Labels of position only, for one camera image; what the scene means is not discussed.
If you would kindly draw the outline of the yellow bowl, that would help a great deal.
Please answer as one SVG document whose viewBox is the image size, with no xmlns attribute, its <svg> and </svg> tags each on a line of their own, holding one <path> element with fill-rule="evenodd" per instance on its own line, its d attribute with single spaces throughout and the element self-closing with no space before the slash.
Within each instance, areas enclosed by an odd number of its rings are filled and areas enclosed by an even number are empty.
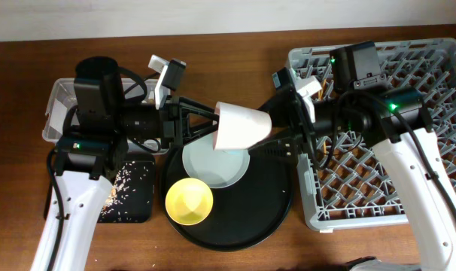
<svg viewBox="0 0 456 271">
<path fill-rule="evenodd" d="M 209 216 L 213 205 L 211 188 L 196 178 L 176 181 L 166 193 L 166 212 L 180 225 L 193 226 L 201 223 Z"/>
</svg>

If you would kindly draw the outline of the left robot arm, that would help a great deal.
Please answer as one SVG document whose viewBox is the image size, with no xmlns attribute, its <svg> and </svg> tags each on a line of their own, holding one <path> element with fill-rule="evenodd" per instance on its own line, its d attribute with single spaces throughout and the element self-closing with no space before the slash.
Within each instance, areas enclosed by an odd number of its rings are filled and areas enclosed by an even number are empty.
<svg viewBox="0 0 456 271">
<path fill-rule="evenodd" d="M 68 110 L 62 135 L 47 155 L 52 197 L 38 243 L 33 270 L 81 270 L 102 207 L 114 178 L 134 144 L 147 140 L 157 148 L 181 147 L 218 128 L 214 109 L 171 96 L 180 84 L 184 62 L 153 56 L 159 78 L 152 104 L 136 73 L 107 56 L 92 56 L 75 68 L 77 104 Z"/>
</svg>

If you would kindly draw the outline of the pink plastic cup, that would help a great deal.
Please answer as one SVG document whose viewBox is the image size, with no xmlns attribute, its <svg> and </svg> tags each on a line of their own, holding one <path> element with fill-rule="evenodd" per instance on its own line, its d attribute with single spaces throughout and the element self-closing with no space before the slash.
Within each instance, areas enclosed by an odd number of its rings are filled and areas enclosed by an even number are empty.
<svg viewBox="0 0 456 271">
<path fill-rule="evenodd" d="M 213 135 L 216 151 L 249 149 L 264 140 L 272 130 L 272 120 L 263 111 L 218 102 L 215 114 L 219 117 Z"/>
</svg>

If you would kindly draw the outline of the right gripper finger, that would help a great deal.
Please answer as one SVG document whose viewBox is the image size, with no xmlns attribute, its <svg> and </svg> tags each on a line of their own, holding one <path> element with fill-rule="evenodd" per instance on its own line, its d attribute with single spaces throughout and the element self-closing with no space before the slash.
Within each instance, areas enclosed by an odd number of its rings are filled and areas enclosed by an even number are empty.
<svg viewBox="0 0 456 271">
<path fill-rule="evenodd" d="M 286 108 L 287 105 L 292 101 L 292 99 L 292 92 L 276 93 L 273 97 L 271 97 L 265 103 L 263 103 L 258 108 L 258 111 L 263 111 L 266 113 L 280 111 L 281 109 Z"/>
<path fill-rule="evenodd" d="M 298 162 L 296 142 L 291 137 L 263 140 L 250 147 L 248 153 L 252 157 L 277 160 L 283 163 Z"/>
</svg>

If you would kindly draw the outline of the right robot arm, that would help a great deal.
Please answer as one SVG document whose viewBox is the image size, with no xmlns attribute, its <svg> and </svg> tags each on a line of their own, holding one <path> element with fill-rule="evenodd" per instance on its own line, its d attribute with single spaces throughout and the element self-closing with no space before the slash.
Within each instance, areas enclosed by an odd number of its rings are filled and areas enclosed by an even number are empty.
<svg viewBox="0 0 456 271">
<path fill-rule="evenodd" d="M 360 133 L 397 191 L 418 243 L 419 269 L 456 270 L 456 193 L 422 94 L 388 86 L 371 41 L 331 50 L 329 63 L 336 95 L 325 101 L 313 102 L 290 69 L 274 74 L 275 95 L 261 109 L 278 132 L 249 153 L 287 163 L 306 157 L 325 169 L 316 141 Z"/>
</svg>

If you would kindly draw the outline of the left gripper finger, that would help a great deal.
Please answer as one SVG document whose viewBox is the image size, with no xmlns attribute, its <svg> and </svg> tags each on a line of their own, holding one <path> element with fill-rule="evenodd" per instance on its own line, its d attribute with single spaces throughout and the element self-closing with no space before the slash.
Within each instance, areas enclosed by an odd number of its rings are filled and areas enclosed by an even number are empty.
<svg viewBox="0 0 456 271">
<path fill-rule="evenodd" d="M 196 114 L 208 119 L 217 119 L 217 114 L 213 108 L 196 102 L 186 97 L 181 97 L 181 111 L 187 114 Z"/>
<path fill-rule="evenodd" d="M 218 125 L 212 123 L 201 123 L 196 126 L 189 126 L 182 136 L 183 145 L 194 142 L 208 134 L 216 132 L 217 130 Z"/>
</svg>

